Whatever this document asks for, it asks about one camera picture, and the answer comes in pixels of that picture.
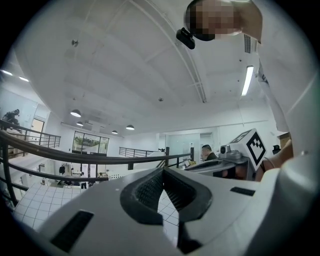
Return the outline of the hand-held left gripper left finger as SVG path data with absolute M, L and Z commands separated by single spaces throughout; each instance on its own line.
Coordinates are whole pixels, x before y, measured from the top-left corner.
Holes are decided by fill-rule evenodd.
M 161 169 L 104 181 L 82 192 L 40 227 L 51 256 L 179 256 L 158 212 Z

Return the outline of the person's white shirt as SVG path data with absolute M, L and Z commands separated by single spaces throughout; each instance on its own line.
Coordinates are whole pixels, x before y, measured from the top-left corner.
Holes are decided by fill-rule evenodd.
M 262 15 L 258 81 L 277 130 L 293 152 L 320 154 L 320 64 L 302 30 L 273 0 L 252 0 Z

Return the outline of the white plastic laundry basket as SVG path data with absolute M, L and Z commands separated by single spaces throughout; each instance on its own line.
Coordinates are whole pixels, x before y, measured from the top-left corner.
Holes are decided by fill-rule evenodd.
M 126 176 L 127 174 L 125 171 L 108 171 L 107 175 L 108 175 L 109 180 L 115 180 L 118 178 L 122 178 L 122 177 Z

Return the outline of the white grid tablecloth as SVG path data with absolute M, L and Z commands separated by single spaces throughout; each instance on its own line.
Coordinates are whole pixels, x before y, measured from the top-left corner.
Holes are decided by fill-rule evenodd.
M 60 188 L 35 183 L 18 202 L 13 210 L 13 217 L 33 229 L 38 229 L 51 214 L 85 191 L 85 189 L 79 186 L 75 188 Z M 159 198 L 157 212 L 162 216 L 166 234 L 178 230 L 178 210 L 173 206 L 173 203 L 165 191 L 161 193 Z

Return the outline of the person's right forearm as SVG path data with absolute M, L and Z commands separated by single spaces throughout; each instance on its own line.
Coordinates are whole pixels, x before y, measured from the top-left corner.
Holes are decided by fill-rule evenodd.
M 292 140 L 289 139 L 285 146 L 278 153 L 263 160 L 264 170 L 262 171 L 262 173 L 264 174 L 266 171 L 269 171 L 271 169 L 280 168 L 287 160 L 293 157 L 294 154 Z

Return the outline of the black robot figure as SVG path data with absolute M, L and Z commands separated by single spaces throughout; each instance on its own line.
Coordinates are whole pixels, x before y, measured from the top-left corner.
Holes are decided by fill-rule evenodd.
M 7 113 L 3 116 L 2 120 L 5 121 L 5 122 L 8 122 L 8 123 L 10 123 L 10 124 L 14 124 L 14 125 L 19 126 L 20 123 L 19 123 L 19 121 L 16 119 L 16 116 L 19 116 L 19 115 L 20 115 L 20 110 L 19 110 L 19 109 L 15 109 L 15 110 L 13 110 L 13 111 L 7 112 Z

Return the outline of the black curved railing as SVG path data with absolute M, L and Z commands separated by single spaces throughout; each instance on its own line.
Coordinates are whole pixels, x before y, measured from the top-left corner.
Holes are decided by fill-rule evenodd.
M 0 177 L 0 181 L 5 183 L 8 189 L 9 195 L 4 194 L 2 191 L 0 195 L 7 198 L 13 203 L 14 206 L 18 204 L 18 200 L 14 193 L 13 188 L 27 191 L 28 187 L 16 184 L 11 180 L 10 169 L 20 171 L 22 173 L 31 174 L 37 177 L 71 181 L 71 178 L 64 176 L 57 176 L 53 174 L 46 174 L 43 172 L 36 172 L 29 170 L 26 167 L 21 167 L 9 162 L 9 150 L 18 149 L 22 151 L 22 154 L 29 153 L 31 155 L 43 157 L 46 159 L 62 161 L 64 163 L 77 163 L 77 164 L 93 164 L 93 165 L 127 165 L 128 170 L 133 170 L 135 164 L 159 162 L 158 167 L 169 167 L 169 160 L 175 159 L 176 166 L 178 167 L 183 157 L 188 157 L 189 160 L 194 160 L 195 153 L 194 148 L 190 149 L 189 153 L 169 155 L 169 148 L 165 150 L 164 156 L 146 156 L 146 157 L 108 157 L 94 154 L 76 154 L 67 153 L 64 151 L 56 150 L 49 147 L 50 144 L 41 145 L 41 143 L 34 144 L 27 141 L 27 133 L 34 132 L 31 129 L 21 127 L 15 124 L 8 123 L 0 120 L 0 163 L 3 164 L 4 178 Z

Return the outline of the dark framed window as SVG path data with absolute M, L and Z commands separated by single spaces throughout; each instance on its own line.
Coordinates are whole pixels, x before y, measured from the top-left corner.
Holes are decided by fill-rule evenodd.
M 108 152 L 109 138 L 91 135 L 79 131 L 74 132 L 72 150 L 106 155 Z

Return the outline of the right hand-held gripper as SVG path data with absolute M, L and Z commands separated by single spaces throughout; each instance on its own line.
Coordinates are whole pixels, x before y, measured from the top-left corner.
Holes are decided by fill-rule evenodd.
M 219 158 L 234 163 L 236 166 L 245 165 L 247 167 L 245 179 L 247 181 L 253 181 L 255 179 L 255 173 L 263 162 L 266 154 L 266 147 L 258 131 L 253 128 L 242 132 L 226 145 L 222 145 L 220 147 Z M 185 171 L 193 173 L 221 171 L 224 168 L 222 160 L 214 159 L 204 161 L 187 167 Z

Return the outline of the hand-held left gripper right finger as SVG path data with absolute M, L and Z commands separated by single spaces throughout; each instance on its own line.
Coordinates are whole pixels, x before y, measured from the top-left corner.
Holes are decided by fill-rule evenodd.
M 259 183 L 165 168 L 163 187 L 179 215 L 177 247 L 164 238 L 163 256 L 258 256 Z

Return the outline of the long ceiling light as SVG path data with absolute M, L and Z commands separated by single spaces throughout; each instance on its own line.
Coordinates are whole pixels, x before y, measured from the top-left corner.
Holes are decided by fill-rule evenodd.
M 245 79 L 244 79 L 244 84 L 241 92 L 241 96 L 244 97 L 247 95 L 251 80 L 254 74 L 254 66 L 247 66 L 246 67 L 246 74 L 245 74 Z

